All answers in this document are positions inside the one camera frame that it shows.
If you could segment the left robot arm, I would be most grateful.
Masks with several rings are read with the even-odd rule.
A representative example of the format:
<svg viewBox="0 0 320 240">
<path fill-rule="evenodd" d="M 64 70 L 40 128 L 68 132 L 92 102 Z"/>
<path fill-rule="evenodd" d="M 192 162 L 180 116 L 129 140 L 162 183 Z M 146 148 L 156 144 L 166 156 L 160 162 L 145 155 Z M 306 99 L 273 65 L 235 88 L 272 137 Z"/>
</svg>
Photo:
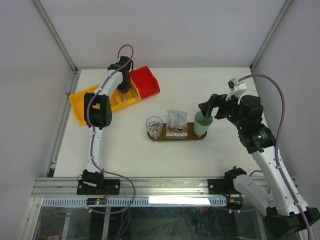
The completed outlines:
<svg viewBox="0 0 320 240">
<path fill-rule="evenodd" d="M 131 58 L 121 56 L 118 62 L 107 68 L 106 80 L 92 93 L 84 94 L 84 120 L 89 130 L 89 152 L 82 180 L 96 195 L 105 188 L 103 167 L 107 128 L 112 121 L 111 96 L 117 89 L 122 93 L 131 89 L 132 64 Z"/>
</svg>

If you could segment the clear compartment organizer box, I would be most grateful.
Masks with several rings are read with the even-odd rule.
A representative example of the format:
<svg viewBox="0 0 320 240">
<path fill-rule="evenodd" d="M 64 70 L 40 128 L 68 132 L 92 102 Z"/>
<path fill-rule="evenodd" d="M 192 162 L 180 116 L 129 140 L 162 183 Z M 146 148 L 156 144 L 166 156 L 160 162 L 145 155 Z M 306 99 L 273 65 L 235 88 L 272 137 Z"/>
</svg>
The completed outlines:
<svg viewBox="0 0 320 240">
<path fill-rule="evenodd" d="M 185 121 L 182 129 L 178 129 L 177 123 L 170 123 L 170 118 L 166 116 L 165 137 L 168 139 L 185 139 L 188 136 L 188 123 Z"/>
</svg>

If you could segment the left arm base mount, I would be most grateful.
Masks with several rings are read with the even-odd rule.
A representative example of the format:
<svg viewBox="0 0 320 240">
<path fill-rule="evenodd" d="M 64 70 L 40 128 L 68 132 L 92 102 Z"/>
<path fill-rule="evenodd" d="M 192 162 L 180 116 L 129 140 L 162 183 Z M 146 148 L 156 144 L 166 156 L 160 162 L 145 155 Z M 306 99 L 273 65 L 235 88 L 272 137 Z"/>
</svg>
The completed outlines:
<svg viewBox="0 0 320 240">
<path fill-rule="evenodd" d="M 120 194 L 119 179 L 104 178 L 102 172 L 89 172 L 86 169 L 77 178 L 77 195 L 105 195 L 116 196 Z"/>
</svg>

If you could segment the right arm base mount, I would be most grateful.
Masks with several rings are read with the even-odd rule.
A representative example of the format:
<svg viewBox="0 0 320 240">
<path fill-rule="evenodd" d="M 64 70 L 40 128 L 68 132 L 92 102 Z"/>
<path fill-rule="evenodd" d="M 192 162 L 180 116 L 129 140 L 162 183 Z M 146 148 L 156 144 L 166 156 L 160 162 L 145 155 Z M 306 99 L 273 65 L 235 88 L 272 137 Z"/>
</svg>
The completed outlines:
<svg viewBox="0 0 320 240">
<path fill-rule="evenodd" d="M 239 195 L 240 192 L 236 191 L 233 180 L 240 176 L 246 175 L 247 172 L 240 167 L 234 167 L 224 173 L 223 178 L 211 178 L 207 180 L 207 188 L 209 195 L 222 195 L 230 197 L 231 195 Z"/>
</svg>

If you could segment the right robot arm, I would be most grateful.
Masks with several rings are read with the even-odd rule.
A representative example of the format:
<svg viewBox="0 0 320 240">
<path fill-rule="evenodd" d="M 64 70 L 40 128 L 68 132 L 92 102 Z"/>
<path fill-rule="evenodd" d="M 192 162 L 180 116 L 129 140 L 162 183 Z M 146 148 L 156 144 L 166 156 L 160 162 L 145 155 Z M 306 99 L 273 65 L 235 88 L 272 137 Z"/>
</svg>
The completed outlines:
<svg viewBox="0 0 320 240">
<path fill-rule="evenodd" d="M 320 219 L 316 207 L 310 207 L 293 183 L 272 131 L 262 123 L 263 106 L 258 96 L 241 98 L 225 94 L 212 94 L 208 101 L 198 105 L 207 119 L 217 108 L 215 119 L 227 119 L 238 131 L 241 144 L 258 164 L 270 188 L 270 193 L 260 188 L 240 167 L 226 171 L 220 193 L 241 193 L 260 211 L 267 229 L 276 239 L 307 230 Z"/>
</svg>

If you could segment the white toothpaste tube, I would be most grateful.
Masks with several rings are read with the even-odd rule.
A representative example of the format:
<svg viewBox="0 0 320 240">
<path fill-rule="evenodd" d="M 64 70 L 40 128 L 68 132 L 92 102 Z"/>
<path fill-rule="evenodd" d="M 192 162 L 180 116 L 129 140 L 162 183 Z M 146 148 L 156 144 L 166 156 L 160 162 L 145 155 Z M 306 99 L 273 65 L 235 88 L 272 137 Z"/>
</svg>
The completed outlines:
<svg viewBox="0 0 320 240">
<path fill-rule="evenodd" d="M 168 130 L 170 132 L 173 132 L 175 130 L 177 118 L 178 118 L 178 112 L 176 110 L 167 110 L 168 114 Z"/>
<path fill-rule="evenodd" d="M 177 111 L 177 129 L 180 132 L 184 132 L 185 121 L 187 119 L 188 114 L 184 111 Z"/>
</svg>

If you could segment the clear plastic cup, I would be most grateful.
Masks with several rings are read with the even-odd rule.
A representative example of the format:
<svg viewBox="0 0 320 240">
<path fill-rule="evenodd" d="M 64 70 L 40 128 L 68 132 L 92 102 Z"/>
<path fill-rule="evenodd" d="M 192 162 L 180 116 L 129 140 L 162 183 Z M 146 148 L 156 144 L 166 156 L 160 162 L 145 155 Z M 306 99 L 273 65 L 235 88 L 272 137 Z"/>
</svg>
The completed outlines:
<svg viewBox="0 0 320 240">
<path fill-rule="evenodd" d="M 161 135 L 163 124 L 163 120 L 158 116 L 151 116 L 145 122 L 147 132 L 154 139 Z"/>
</svg>

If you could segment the pale green cup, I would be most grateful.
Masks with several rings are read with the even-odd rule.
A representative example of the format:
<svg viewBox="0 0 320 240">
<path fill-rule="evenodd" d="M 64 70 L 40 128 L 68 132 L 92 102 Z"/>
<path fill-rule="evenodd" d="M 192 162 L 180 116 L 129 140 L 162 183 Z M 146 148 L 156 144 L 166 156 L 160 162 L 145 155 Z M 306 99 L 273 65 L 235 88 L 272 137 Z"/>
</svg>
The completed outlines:
<svg viewBox="0 0 320 240">
<path fill-rule="evenodd" d="M 210 125 L 213 123 L 213 116 L 205 118 L 201 111 L 198 111 L 194 116 L 193 131 L 197 136 L 204 135 Z"/>
</svg>

